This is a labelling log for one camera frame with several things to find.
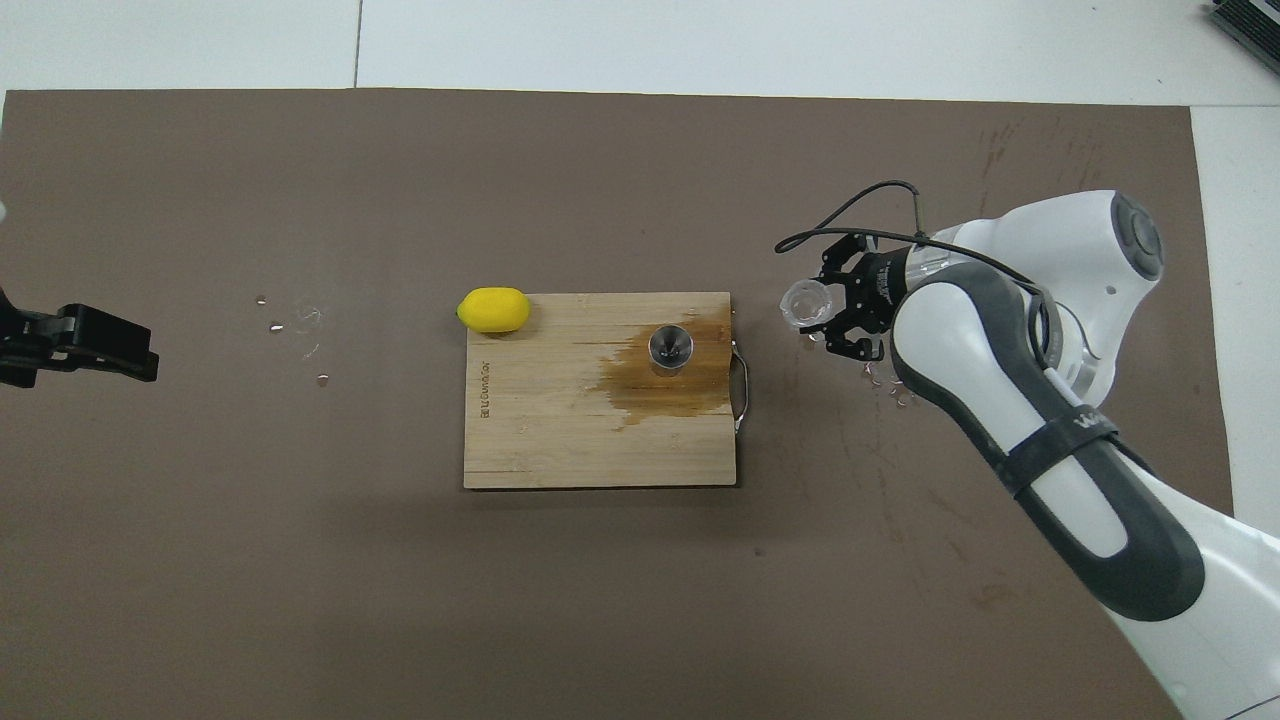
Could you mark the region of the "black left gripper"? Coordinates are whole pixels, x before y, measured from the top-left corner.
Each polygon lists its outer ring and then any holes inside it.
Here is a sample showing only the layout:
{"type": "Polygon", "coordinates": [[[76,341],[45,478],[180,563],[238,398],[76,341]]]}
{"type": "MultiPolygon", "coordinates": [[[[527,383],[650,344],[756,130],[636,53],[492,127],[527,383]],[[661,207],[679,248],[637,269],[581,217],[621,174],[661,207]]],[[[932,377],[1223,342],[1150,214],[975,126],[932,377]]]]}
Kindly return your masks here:
{"type": "Polygon", "coordinates": [[[159,355],[150,348],[151,338],[150,328],[83,304],[69,304],[56,314],[26,311],[1,290],[3,386],[31,389],[40,372],[79,369],[155,382],[159,355]],[[58,360],[55,334],[63,355],[58,360]]]}

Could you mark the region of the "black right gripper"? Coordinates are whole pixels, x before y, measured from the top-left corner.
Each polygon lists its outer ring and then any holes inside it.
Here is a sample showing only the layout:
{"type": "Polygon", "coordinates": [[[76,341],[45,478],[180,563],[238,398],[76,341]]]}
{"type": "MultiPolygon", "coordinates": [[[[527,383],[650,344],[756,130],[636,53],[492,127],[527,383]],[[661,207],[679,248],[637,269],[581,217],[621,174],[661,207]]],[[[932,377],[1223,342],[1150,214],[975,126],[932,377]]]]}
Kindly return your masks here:
{"type": "Polygon", "coordinates": [[[870,236],[864,231],[844,233],[823,254],[817,281],[849,284],[849,309],[822,325],[829,354],[860,363],[879,363],[886,356],[886,336],[899,305],[908,293],[906,265],[910,249],[867,252],[870,236]],[[846,265],[851,261],[847,272],[846,265]]]}

